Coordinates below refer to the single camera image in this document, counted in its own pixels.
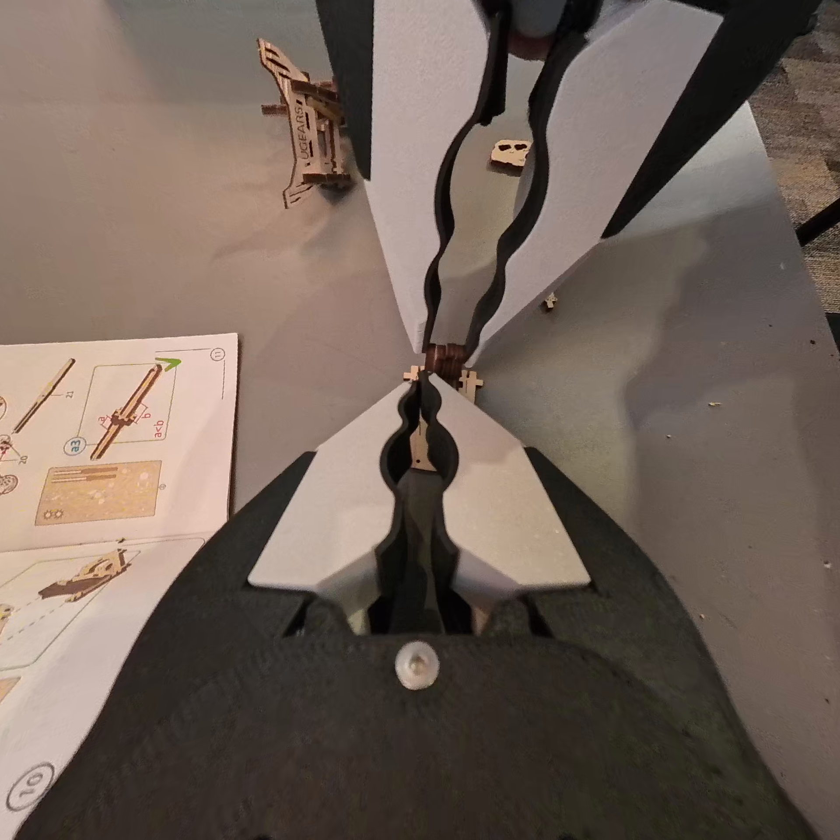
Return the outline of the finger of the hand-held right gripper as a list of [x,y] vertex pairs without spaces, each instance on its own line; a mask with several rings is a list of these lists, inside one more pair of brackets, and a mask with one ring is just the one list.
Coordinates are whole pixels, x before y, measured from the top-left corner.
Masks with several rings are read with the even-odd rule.
[[474,126],[504,112],[507,76],[507,2],[374,2],[367,196],[416,353],[433,331],[455,231],[455,159]]
[[602,241],[721,23],[697,5],[565,7],[529,100],[528,190],[476,305],[470,363]]

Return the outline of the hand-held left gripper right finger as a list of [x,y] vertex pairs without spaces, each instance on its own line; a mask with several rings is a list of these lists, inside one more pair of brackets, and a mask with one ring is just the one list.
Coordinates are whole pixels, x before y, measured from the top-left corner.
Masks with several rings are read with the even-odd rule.
[[480,634],[493,609],[591,576],[525,447],[437,374],[425,375],[428,457],[443,482],[432,569],[448,633]]

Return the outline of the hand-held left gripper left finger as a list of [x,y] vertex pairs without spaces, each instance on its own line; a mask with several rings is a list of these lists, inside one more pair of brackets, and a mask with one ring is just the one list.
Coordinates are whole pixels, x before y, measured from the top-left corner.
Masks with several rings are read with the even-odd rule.
[[357,634],[381,593],[375,550],[392,529],[395,491],[384,478],[386,444],[405,427],[417,395],[405,381],[316,450],[248,574],[254,587],[307,592],[339,605]]

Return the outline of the light wooden model plate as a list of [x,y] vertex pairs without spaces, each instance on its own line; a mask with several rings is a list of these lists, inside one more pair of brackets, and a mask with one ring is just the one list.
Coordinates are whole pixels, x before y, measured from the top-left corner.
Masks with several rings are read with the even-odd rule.
[[[422,365],[412,365],[408,372],[402,374],[402,378],[405,382],[416,382],[420,371],[423,370],[424,367]],[[458,378],[456,390],[470,403],[475,404],[476,394],[483,384],[483,380],[475,370],[463,368]],[[410,440],[413,469],[435,472],[436,468],[429,460],[427,454],[427,424],[423,414],[419,415],[418,425],[416,430],[413,431]]]

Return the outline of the dark brown wooden gear stack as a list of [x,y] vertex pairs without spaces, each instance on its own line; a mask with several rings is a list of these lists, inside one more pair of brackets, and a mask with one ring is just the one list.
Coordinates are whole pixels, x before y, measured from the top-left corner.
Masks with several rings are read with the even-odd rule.
[[430,343],[425,351],[425,372],[437,374],[447,382],[457,382],[465,368],[466,348],[457,343]]

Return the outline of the wooden model stand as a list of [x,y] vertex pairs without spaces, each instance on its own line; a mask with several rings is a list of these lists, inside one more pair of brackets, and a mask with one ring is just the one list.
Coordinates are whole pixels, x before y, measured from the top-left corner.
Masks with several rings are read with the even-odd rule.
[[312,80],[269,41],[258,38],[256,43],[260,64],[273,77],[280,96],[261,111],[266,116],[285,115],[289,124],[293,163],[282,193],[285,208],[294,207],[313,187],[348,189],[352,175],[341,142],[346,122],[334,80]]

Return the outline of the small wooden part with holes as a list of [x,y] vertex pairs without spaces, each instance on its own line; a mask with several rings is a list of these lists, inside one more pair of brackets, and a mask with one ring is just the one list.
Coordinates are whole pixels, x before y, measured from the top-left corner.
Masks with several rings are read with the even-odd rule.
[[520,177],[531,147],[530,140],[499,140],[490,151],[489,168],[494,172]]

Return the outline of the black chair leg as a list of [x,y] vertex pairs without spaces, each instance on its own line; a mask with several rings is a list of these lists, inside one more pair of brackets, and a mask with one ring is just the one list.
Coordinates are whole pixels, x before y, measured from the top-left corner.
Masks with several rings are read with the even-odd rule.
[[840,198],[825,206],[795,230],[797,241],[801,247],[808,246],[815,239],[821,237],[826,231],[839,224]]

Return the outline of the paper instruction booklet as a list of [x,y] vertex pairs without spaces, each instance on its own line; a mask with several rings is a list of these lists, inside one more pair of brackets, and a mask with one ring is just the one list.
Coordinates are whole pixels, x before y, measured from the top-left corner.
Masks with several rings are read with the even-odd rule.
[[228,517],[238,336],[2,346],[2,797],[50,786]]

